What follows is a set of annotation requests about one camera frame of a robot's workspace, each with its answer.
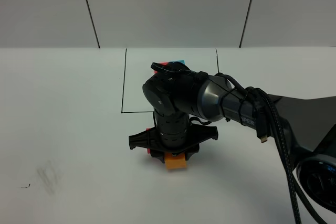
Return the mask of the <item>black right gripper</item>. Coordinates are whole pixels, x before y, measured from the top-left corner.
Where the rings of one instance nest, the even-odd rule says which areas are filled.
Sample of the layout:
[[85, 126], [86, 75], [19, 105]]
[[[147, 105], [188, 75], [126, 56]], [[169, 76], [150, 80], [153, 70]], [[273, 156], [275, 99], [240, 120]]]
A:
[[[218, 130], [210, 126], [210, 121], [203, 122], [198, 117], [184, 112], [176, 112], [172, 115], [160, 115], [153, 112], [154, 127], [150, 133], [150, 155], [165, 163], [164, 153], [177, 155], [185, 154], [188, 161], [192, 155], [199, 152], [199, 144], [213, 139], [218, 139]], [[147, 149], [146, 131], [129, 136], [129, 147], [134, 149], [141, 147]]]

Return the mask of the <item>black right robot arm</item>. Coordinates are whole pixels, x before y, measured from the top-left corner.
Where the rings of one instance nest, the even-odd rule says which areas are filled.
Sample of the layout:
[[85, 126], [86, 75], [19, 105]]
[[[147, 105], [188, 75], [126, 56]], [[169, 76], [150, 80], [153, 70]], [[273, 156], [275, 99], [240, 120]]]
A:
[[130, 136], [130, 148], [149, 149], [158, 159], [165, 153], [189, 158], [201, 142], [218, 138], [212, 122], [235, 121], [254, 129], [261, 141], [273, 137], [307, 195], [335, 211], [335, 97], [265, 94], [226, 74], [195, 72], [181, 62], [151, 67], [155, 73], [142, 90], [154, 109], [154, 127]]

